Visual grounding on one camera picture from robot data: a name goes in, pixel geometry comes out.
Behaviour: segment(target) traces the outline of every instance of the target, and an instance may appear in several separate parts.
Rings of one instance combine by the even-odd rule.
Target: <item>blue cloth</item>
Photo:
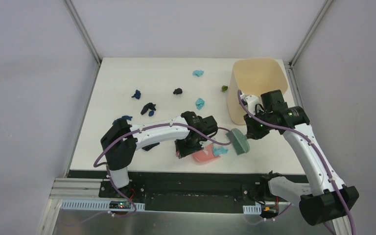
[[[212,154],[214,154],[214,156],[226,154],[227,152],[228,152],[228,149],[224,147],[217,148],[214,145],[212,145]]]
[[[132,116],[128,116],[128,115],[124,115],[124,116],[121,117],[121,119],[129,120],[129,121],[131,121],[132,118],[133,118]]]
[[[195,106],[197,106],[197,109],[198,110],[201,110],[202,107],[205,105],[205,101],[201,98],[199,98],[196,102],[195,102]]]
[[[203,74],[204,74],[204,71],[202,71],[202,70],[195,70],[194,72],[192,72],[192,75],[197,76],[197,77],[199,77]]]
[[[140,99],[141,98],[141,92],[139,90],[136,90],[135,94],[132,96],[132,98]]]
[[[122,116],[122,117],[114,120],[113,123],[112,123],[112,125],[116,124],[119,120],[122,120],[122,119],[131,121],[132,118],[133,118],[132,116],[124,115],[124,116]]]

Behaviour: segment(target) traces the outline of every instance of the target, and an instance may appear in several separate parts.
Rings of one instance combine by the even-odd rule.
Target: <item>metal frame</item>
[[[84,43],[88,47],[90,53],[92,54],[94,60],[97,63],[97,71],[94,79],[94,83],[91,89],[91,92],[89,94],[89,99],[85,108],[85,113],[83,115],[83,118],[81,119],[80,124],[80,130],[82,128],[84,118],[86,116],[87,108],[90,103],[90,99],[93,93],[94,85],[96,82],[96,78],[98,75],[98,72],[100,70],[102,59],[100,58],[93,42],[91,41],[91,38],[76,10],[74,7],[74,4],[72,3],[72,0],[63,0],[65,7],[67,8],[68,12],[71,15],[72,20],[74,21],[74,24],[77,27],[77,30],[81,34]],[[291,62],[285,62],[285,70],[286,74],[289,80],[289,85],[292,90],[293,99],[297,105],[304,106],[302,97],[300,95],[299,87],[296,81],[296,77],[294,75],[294,65],[300,58],[301,54],[303,53],[306,46],[310,43],[311,38],[313,37],[316,29],[318,28],[319,24],[321,23],[322,19],[324,18],[326,12],[328,11],[331,4],[334,2],[334,0],[325,0],[324,4],[322,5],[318,15],[314,19],[312,25],[310,26],[308,32],[306,33],[305,37],[303,38],[301,44],[299,45],[296,53],[293,56],[293,59]],[[74,145],[73,152],[70,156],[70,160],[68,165],[65,168],[65,177],[68,174],[68,171],[70,169],[70,164],[72,161],[72,157],[77,145],[78,137],[79,137],[80,131],[77,133],[76,143]],[[43,218],[40,223],[40,229],[38,231],[39,235],[51,235],[54,231],[54,227],[56,224],[57,216],[59,213],[59,210],[62,205],[63,199],[76,199],[76,200],[100,200],[98,197],[98,192],[100,189],[100,183],[102,182],[102,179],[72,179],[72,178],[56,178],[54,180],[54,184],[51,189],[51,193],[48,198],[47,206],[43,215]],[[338,235],[349,235],[351,234],[351,228],[348,223],[348,219],[346,217],[339,218],[333,220],[334,228]]]
[[[290,62],[290,66],[293,69],[296,62],[298,61],[299,57],[301,56],[302,52],[306,48],[306,46],[310,43],[311,38],[313,37],[316,29],[318,28],[319,24],[323,20],[325,14],[327,13],[329,7],[335,0],[325,0],[324,4],[321,7],[321,10],[319,10],[318,15],[315,17],[315,20],[309,27],[308,32],[304,36],[304,39],[302,40],[301,44],[299,45],[297,51],[295,52],[295,55],[292,58],[292,61]]]
[[[74,147],[73,147],[73,149],[71,151],[69,161],[67,162],[66,166],[64,167],[64,172],[63,172],[64,177],[68,176],[68,173],[69,173],[69,170],[70,170],[70,166],[71,166],[71,163],[72,163],[72,158],[74,156],[75,148],[77,147],[77,143],[78,143],[78,137],[80,136],[81,128],[83,128],[84,118],[86,117],[87,109],[89,108],[90,99],[92,98],[94,86],[96,85],[97,76],[98,76],[98,72],[100,71],[100,67],[101,67],[101,65],[97,64],[97,69],[96,69],[96,73],[94,75],[94,80],[93,80],[92,88],[90,89],[90,93],[89,93],[89,99],[87,100],[86,107],[84,109],[83,117],[80,120],[80,128],[78,129],[77,136],[75,138]]]
[[[83,22],[81,21],[80,16],[78,15],[77,9],[75,9],[74,4],[72,3],[72,0],[63,0],[64,5],[66,6],[67,10],[69,11],[71,18],[77,27],[78,32],[80,33],[81,37],[83,38],[84,43],[86,44],[87,48],[91,52],[94,60],[96,63],[101,65],[101,58],[99,54],[97,53],[96,47],[94,46],[89,33],[87,32]]]

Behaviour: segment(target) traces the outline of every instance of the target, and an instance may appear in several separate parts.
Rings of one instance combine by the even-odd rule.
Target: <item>table surface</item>
[[[70,170],[105,170],[93,168],[102,152],[101,137],[112,122],[123,115],[133,116],[130,124],[147,124],[169,120],[185,111],[194,111],[202,117],[214,116],[218,126],[238,128],[246,133],[246,126],[230,120],[227,110],[227,93],[222,85],[229,85],[232,67],[238,59],[209,58],[103,58],[90,99],[84,123],[73,155]],[[282,60],[277,60],[287,78]],[[203,70],[204,75],[192,75]],[[172,92],[181,88],[183,94]],[[141,91],[139,100],[131,98],[135,90]],[[205,106],[197,110],[198,98]],[[289,106],[294,105],[291,89],[284,94]],[[142,107],[152,102],[157,111],[154,116],[141,116]],[[224,131],[214,137],[227,142]],[[231,145],[228,153],[206,164],[197,163],[191,156],[178,159],[173,141],[165,141],[149,152],[135,152],[129,171],[150,172],[202,172],[202,173],[267,173],[304,174],[292,148],[277,132],[271,131],[261,140],[249,140],[250,152],[237,156]]]

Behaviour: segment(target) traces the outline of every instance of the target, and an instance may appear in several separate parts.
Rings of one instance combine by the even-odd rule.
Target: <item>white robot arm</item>
[[[144,125],[130,125],[126,120],[120,120],[100,142],[103,150],[108,150],[105,155],[112,180],[121,188],[129,184],[127,166],[131,163],[135,151],[162,141],[175,140],[178,157],[183,158],[202,150],[199,142],[205,141],[204,136],[216,133],[217,130],[214,117],[202,118],[187,111],[171,120]]]
[[[302,216],[310,225],[344,216],[346,212],[337,194],[342,195],[350,209],[359,197],[358,191],[354,186],[347,187],[328,160],[323,157],[330,171],[330,176],[328,176],[328,171],[320,156],[311,146],[313,144],[317,146],[320,154],[325,156],[304,110],[299,106],[289,108],[279,90],[262,94],[261,98],[239,92],[239,101],[247,112],[244,116],[247,138],[258,140],[267,135],[270,130],[278,130],[298,157],[309,182],[309,188],[306,188],[289,181],[280,174],[269,174],[263,183],[265,187],[268,187],[265,191],[299,206]]]

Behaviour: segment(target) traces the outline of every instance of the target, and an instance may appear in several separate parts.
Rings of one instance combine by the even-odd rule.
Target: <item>white wall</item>
[[[101,57],[289,61],[324,0],[74,0]]]
[[[360,193],[358,234],[376,234],[376,1],[336,1],[295,75],[325,154]]]
[[[0,235],[37,232],[95,70],[61,0],[0,0]]]

